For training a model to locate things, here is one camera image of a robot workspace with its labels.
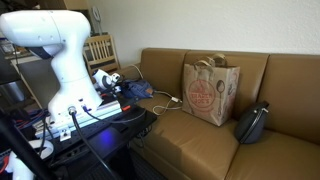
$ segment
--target black handbag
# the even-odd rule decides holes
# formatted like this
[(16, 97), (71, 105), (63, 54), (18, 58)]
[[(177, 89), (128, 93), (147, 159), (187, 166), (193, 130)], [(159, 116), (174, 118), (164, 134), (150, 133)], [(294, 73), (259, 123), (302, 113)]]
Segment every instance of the black handbag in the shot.
[(252, 144), (261, 137), (264, 123), (268, 115), (269, 103), (258, 102), (250, 106), (239, 119), (234, 134), (241, 144)]

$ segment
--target couch armrest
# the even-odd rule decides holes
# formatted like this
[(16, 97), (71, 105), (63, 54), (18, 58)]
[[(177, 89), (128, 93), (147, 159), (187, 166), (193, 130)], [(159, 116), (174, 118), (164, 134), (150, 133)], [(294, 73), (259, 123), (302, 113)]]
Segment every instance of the couch armrest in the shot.
[[(140, 63), (134, 64), (137, 68), (140, 68)], [(116, 73), (120, 74), (124, 79), (139, 79), (141, 78), (139, 71), (136, 67), (128, 66), (122, 69), (115, 71)]]

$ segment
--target wall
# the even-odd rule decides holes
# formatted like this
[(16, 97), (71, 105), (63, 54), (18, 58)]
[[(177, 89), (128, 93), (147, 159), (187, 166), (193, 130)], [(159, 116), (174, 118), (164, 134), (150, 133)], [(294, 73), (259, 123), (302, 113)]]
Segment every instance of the wall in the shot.
[(146, 47), (320, 54), (319, 0), (88, 0), (122, 66)]

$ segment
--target couch cushion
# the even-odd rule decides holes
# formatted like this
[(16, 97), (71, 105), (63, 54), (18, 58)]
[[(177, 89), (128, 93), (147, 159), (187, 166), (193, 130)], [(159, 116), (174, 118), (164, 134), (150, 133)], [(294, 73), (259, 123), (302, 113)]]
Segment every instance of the couch cushion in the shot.
[(118, 70), (115, 71), (115, 73), (120, 74), (121, 78), (123, 78), (123, 79), (136, 80), (136, 79), (140, 79), (141, 78), (140, 74), (139, 74), (139, 71), (138, 71), (139, 67), (140, 67), (140, 63), (134, 64), (132, 66), (128, 66), (126, 68), (118, 69)]
[(154, 151), (150, 150), (150, 148), (144, 146), (143, 148), (138, 147), (141, 146), (142, 142), (138, 139), (134, 139), (131, 141), (131, 148), (139, 153), (141, 157), (146, 159), (148, 163), (152, 167), (154, 167), (157, 171), (159, 171), (163, 176), (167, 179), (173, 180), (191, 180), (187, 175), (183, 174), (180, 170), (170, 164), (166, 159), (160, 157)]
[(226, 179), (316, 180), (319, 167), (320, 146), (265, 131), (258, 143), (240, 145)]
[(156, 90), (181, 98), (181, 74), (186, 52), (181, 49), (144, 49), (140, 63), (144, 79)]
[(222, 52), (222, 51), (188, 51), (185, 63), (192, 64), (203, 56), (223, 53), (228, 65), (240, 66), (240, 76), (232, 117), (238, 119), (241, 113), (252, 103), (256, 102), (262, 76), (266, 67), (268, 54)]
[(266, 127), (320, 144), (320, 56), (271, 55), (259, 100), (270, 103)]
[(238, 142), (236, 121), (216, 127), (181, 110), (160, 116), (146, 146), (191, 179), (224, 179)]

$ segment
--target wooden chair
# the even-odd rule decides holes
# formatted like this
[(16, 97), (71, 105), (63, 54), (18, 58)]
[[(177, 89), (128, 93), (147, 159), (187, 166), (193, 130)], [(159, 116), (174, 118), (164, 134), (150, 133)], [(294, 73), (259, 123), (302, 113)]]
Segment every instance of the wooden chair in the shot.
[(83, 56), (91, 77), (96, 69), (107, 73), (120, 69), (111, 35), (89, 37), (83, 48)]

